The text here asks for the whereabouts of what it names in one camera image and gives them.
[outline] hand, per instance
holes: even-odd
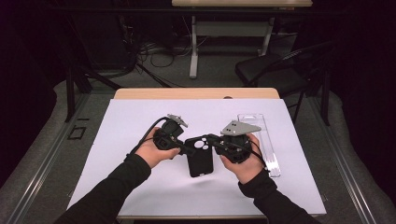
[[[260,145],[259,140],[253,134],[248,133],[247,137],[257,146]],[[253,143],[251,143],[252,149],[261,155],[262,153]],[[246,184],[264,168],[262,161],[252,153],[250,153],[250,156],[247,158],[247,160],[239,164],[230,162],[225,156],[222,155],[220,155],[220,159],[224,163],[225,168],[233,172],[241,184]]]
[[[179,152],[180,148],[172,148],[169,150],[159,150],[154,142],[152,141],[152,137],[154,136],[155,131],[159,128],[153,128],[151,132],[148,134],[145,141],[140,148],[136,151],[136,155],[139,155],[149,167],[152,169],[154,168],[160,161],[173,159]]]

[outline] black plastic part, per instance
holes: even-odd
[[[247,135],[223,135],[221,140],[220,143],[214,143],[216,153],[225,156],[230,162],[241,163],[250,156],[252,149]]]
[[[195,154],[187,157],[191,177],[213,173],[212,146],[207,143],[206,138],[202,136],[190,138],[185,141],[184,145],[188,148],[195,148]]]
[[[179,147],[180,152],[178,154],[193,156],[195,153],[195,149],[185,147],[184,143],[177,139],[177,137],[183,132],[183,129],[177,122],[169,119],[163,124],[161,129],[157,130],[154,133],[154,144],[159,150],[169,150],[171,148]]]

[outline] white paper sheet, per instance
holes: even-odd
[[[151,124],[167,114],[189,124],[179,137],[218,134],[238,114],[263,114],[282,170],[278,190],[311,215],[326,214],[317,186],[283,100],[112,100],[92,145],[69,206],[106,178],[131,151]],[[224,217],[261,216],[213,151],[214,172],[192,178],[187,156],[163,161],[149,179],[129,195],[119,216]]]

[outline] desk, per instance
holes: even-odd
[[[311,0],[172,0],[174,7],[311,7]],[[269,21],[191,21],[191,66],[190,78],[197,78],[198,69],[198,35],[218,36],[263,36],[259,56],[265,55],[274,26],[274,18]]]
[[[233,99],[222,99],[225,96]],[[118,90],[96,135],[69,206],[117,167],[152,122],[167,113],[180,115],[189,123],[189,128],[179,137],[184,141],[205,133],[219,134],[221,125],[247,112],[260,112],[266,118],[282,171],[281,177],[275,178],[279,190],[309,214],[325,214],[283,100],[278,99],[276,90],[260,88]],[[215,152],[213,158],[214,172],[195,178],[189,175],[185,155],[161,162],[152,170],[151,177],[129,195],[119,218],[264,217],[252,199],[240,192],[236,177],[224,168]]]

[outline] black curtain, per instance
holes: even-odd
[[[65,69],[51,19],[35,1],[2,1],[0,10],[3,186],[49,119],[56,103],[53,87],[64,80]]]
[[[378,186],[396,202],[396,21],[386,0],[314,1],[348,16],[309,19],[295,48],[336,41],[331,90],[343,102],[351,143]]]

